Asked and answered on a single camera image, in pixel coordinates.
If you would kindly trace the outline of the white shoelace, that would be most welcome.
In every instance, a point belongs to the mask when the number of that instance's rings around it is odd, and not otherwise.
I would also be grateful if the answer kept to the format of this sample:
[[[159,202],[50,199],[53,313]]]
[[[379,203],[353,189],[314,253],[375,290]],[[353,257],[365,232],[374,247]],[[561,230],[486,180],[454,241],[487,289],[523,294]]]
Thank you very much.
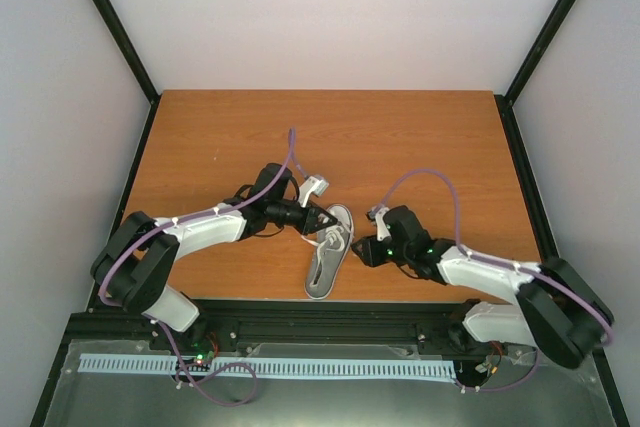
[[[348,239],[349,231],[342,225],[334,225],[319,232],[315,240],[306,239],[306,242],[316,248],[318,256],[322,256],[329,251],[342,252]]]

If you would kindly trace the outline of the grey canvas sneaker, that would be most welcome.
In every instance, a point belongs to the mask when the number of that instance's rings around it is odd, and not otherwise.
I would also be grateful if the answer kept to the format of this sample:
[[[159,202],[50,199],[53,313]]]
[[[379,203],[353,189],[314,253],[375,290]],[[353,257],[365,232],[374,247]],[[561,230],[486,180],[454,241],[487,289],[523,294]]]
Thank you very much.
[[[343,264],[354,236],[354,222],[350,210],[342,204],[331,205],[328,212],[337,217],[338,223],[349,231],[349,239],[342,252],[329,251],[318,256],[314,250],[311,265],[305,281],[305,292],[312,300],[323,300],[331,293],[337,274]]]

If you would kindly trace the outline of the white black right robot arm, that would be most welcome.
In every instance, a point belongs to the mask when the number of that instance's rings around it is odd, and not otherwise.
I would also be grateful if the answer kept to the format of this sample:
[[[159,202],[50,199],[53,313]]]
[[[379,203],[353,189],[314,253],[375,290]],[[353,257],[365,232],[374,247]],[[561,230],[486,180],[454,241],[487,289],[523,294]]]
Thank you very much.
[[[613,314],[566,260],[518,262],[434,238],[405,205],[380,207],[368,217],[375,234],[352,245],[364,265],[393,263],[419,279],[499,299],[497,305],[480,301],[464,314],[462,327],[473,341],[527,345],[568,369],[611,341]]]

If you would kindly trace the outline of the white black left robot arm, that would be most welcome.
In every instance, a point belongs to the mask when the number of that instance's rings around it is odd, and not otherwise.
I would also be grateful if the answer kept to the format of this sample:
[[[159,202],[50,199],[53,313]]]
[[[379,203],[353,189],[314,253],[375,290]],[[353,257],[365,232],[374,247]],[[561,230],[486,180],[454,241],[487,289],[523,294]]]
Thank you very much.
[[[186,349],[201,347],[208,325],[199,318],[198,307],[169,286],[174,264],[200,250],[258,236],[270,224],[292,227],[303,237],[315,234],[319,244],[344,246],[336,230],[344,225],[345,212],[324,209],[310,199],[327,186],[321,176],[298,184],[286,166],[269,163],[254,183],[210,209],[173,218],[130,214],[91,267],[100,300],[165,324]]]

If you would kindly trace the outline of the small lit circuit board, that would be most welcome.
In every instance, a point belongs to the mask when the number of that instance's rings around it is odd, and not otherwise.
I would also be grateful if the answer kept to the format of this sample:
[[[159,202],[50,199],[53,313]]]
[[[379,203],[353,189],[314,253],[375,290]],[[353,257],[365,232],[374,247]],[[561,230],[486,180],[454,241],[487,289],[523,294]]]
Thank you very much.
[[[211,364],[219,353],[217,341],[211,336],[195,343],[193,348],[195,349],[193,363],[199,366]]]

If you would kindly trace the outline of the clear plastic sheet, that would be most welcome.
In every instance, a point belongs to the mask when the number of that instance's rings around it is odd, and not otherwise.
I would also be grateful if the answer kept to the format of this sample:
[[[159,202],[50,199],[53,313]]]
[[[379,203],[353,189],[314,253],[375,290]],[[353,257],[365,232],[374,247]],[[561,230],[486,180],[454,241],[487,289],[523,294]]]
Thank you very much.
[[[559,364],[553,362],[550,358],[542,353],[537,353],[533,347],[512,345],[507,346],[506,353],[507,361],[511,366],[524,367],[530,369],[534,365],[534,361],[539,361],[538,369],[549,367],[552,370],[561,372],[569,376],[591,376],[595,370],[594,361],[591,356],[588,356],[579,367],[575,369],[562,367]]]

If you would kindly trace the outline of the black right table rail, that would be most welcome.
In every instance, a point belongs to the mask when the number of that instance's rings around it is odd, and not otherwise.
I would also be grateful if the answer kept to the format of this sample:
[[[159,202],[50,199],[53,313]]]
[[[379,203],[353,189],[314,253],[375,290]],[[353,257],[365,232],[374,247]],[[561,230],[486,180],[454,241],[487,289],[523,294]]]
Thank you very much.
[[[502,95],[494,96],[512,162],[519,181],[529,222],[542,261],[557,258],[557,247],[542,204],[529,158],[521,137],[513,109]],[[516,294],[515,304],[519,306],[527,320],[535,325],[544,322],[571,320],[578,306],[556,288],[535,280],[523,284],[523,291]]]

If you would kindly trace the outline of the black table rail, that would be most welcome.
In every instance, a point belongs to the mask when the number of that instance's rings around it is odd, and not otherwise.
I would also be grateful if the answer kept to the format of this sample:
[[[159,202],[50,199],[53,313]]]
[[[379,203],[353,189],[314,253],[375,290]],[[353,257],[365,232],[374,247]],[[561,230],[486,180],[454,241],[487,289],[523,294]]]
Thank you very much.
[[[137,177],[137,173],[139,170],[139,166],[140,163],[142,161],[145,149],[146,149],[146,145],[148,142],[148,138],[151,134],[151,130],[155,121],[155,117],[159,108],[159,104],[160,101],[162,99],[162,95],[159,94],[151,103],[150,103],[150,107],[149,107],[149,111],[148,111],[148,115],[146,117],[144,126],[143,126],[143,130],[141,133],[141,137],[139,139],[139,142],[137,144],[135,153],[134,153],[134,157],[124,184],[124,188],[120,197],[120,200],[118,202],[118,206],[115,212],[115,217],[114,220],[112,222],[107,240],[110,240],[111,237],[115,234],[116,230],[118,229],[118,227],[121,225],[123,218],[124,218],[124,213],[126,210],[126,207],[128,205],[130,196],[131,196],[131,192],[135,183],[135,179]]]
[[[502,95],[494,96],[512,162],[519,181],[529,222],[542,261],[557,258],[557,247],[542,204],[529,158],[521,137],[513,109]],[[556,288],[535,280],[523,284],[523,291],[516,294],[515,304],[519,306],[527,320],[535,325],[544,322],[571,320],[578,306]]]

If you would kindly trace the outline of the black left table rail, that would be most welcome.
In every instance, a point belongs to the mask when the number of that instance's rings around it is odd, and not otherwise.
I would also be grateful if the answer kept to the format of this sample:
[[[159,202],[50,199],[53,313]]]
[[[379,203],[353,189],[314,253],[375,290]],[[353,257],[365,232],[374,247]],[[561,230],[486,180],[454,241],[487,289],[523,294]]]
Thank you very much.
[[[135,153],[134,153],[134,157],[124,184],[124,188],[120,197],[120,200],[118,202],[118,206],[115,212],[115,217],[114,220],[112,222],[107,240],[110,240],[111,237],[115,234],[116,230],[118,229],[118,227],[121,225],[123,218],[124,218],[124,213],[126,210],[126,207],[128,205],[130,196],[131,196],[131,192],[135,183],[135,179],[137,177],[137,173],[139,170],[139,166],[140,163],[142,161],[145,149],[146,149],[146,145],[148,142],[148,138],[151,134],[151,130],[155,121],[155,117],[159,108],[159,104],[160,101],[162,99],[162,95],[159,94],[151,103],[150,103],[150,107],[149,107],[149,111],[148,111],[148,115],[146,117],[144,126],[143,126],[143,130],[141,133],[141,137],[139,139],[139,142],[137,144]]]

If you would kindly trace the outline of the black front frame rail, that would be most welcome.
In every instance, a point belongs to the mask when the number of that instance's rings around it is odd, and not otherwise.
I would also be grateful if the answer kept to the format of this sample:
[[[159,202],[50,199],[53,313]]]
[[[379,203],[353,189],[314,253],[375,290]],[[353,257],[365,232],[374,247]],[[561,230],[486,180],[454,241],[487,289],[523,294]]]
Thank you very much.
[[[63,339],[146,340],[154,350],[175,343],[186,356],[214,350],[243,356],[262,344],[408,345],[447,360],[479,359],[494,342],[518,344],[510,333],[469,333],[463,317],[477,304],[204,300],[195,324],[171,335],[140,315],[104,307],[71,315]]]

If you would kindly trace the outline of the black left rear frame post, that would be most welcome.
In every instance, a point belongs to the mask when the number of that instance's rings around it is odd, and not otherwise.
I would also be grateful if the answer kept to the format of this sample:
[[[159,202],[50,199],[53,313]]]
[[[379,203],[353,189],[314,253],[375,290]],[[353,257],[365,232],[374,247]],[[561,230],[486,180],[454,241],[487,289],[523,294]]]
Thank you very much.
[[[111,34],[111,37],[122,54],[144,97],[150,105],[156,104],[160,99],[160,94],[157,92],[157,89],[155,88],[147,69],[145,68],[111,0],[91,1],[97,9],[104,25]]]

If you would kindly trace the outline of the black frame post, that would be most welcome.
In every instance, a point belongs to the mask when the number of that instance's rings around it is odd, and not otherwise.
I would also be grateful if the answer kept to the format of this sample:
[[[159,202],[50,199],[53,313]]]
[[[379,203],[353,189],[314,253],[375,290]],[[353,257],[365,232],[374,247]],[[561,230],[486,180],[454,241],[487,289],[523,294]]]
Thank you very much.
[[[145,68],[111,0],[91,1],[97,9],[104,25],[111,34],[111,37],[122,54],[144,97],[150,105],[156,104],[160,99],[160,94],[157,92],[157,89],[155,88],[147,69]]]
[[[504,94],[508,108],[513,108],[540,64],[577,0],[556,0],[543,26],[527,52],[521,66]]]

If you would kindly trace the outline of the black right rear frame post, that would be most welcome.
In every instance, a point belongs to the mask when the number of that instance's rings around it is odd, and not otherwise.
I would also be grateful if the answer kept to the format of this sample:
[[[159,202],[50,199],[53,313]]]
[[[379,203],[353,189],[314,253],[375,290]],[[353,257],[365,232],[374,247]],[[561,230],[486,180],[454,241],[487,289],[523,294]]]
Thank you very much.
[[[543,26],[527,52],[521,66],[504,94],[508,108],[513,108],[540,64],[577,0],[556,0]]]

